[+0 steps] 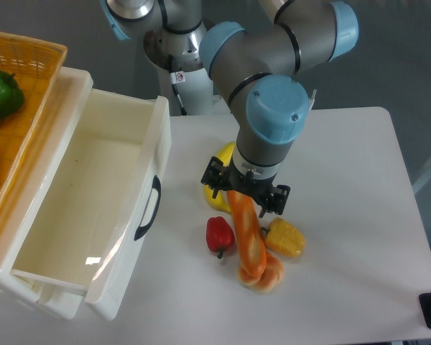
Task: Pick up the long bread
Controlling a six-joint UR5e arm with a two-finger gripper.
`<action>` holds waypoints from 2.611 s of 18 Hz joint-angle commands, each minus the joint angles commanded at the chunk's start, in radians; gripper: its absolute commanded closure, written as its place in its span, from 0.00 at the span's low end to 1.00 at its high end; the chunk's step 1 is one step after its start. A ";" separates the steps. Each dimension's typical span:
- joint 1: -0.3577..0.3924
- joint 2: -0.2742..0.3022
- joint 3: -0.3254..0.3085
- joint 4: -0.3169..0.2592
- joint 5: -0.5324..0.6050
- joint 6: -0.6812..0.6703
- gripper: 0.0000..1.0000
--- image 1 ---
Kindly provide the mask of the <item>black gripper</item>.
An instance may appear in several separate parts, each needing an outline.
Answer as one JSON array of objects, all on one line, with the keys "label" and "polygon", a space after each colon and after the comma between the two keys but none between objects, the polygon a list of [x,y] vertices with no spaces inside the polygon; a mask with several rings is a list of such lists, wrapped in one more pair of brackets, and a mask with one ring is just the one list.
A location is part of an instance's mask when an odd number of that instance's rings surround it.
[{"label": "black gripper", "polygon": [[201,183],[212,191],[211,198],[216,198],[219,191],[235,190],[255,198],[261,207],[259,217],[266,213],[282,215],[289,198],[291,188],[288,185],[272,185],[276,175],[268,178],[256,178],[253,172],[241,173],[233,162],[228,167],[216,156],[212,156],[201,178]]}]

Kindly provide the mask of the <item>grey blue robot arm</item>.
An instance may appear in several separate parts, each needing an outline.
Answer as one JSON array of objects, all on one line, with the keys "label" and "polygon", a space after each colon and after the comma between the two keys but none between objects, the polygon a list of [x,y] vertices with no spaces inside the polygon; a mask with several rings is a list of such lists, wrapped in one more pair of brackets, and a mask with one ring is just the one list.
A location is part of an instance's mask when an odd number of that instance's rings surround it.
[{"label": "grey blue robot arm", "polygon": [[263,213],[282,214],[290,189],[274,179],[300,135],[314,98],[297,73],[352,50],[359,34],[343,1],[263,1],[272,26],[250,34],[236,22],[211,24],[201,1],[102,1],[116,38],[138,40],[174,115],[212,108],[218,91],[238,126],[227,165],[212,158],[202,183],[235,190]]}]

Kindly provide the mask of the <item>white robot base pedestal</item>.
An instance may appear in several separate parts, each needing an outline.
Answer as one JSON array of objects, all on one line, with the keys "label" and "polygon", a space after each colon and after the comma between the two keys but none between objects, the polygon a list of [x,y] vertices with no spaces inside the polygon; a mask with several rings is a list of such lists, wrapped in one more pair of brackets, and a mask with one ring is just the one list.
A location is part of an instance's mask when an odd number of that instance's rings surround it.
[{"label": "white robot base pedestal", "polygon": [[214,85],[200,59],[200,43],[207,33],[201,22],[191,32],[149,31],[144,51],[156,68],[160,95],[167,98],[170,116],[213,114]]}]

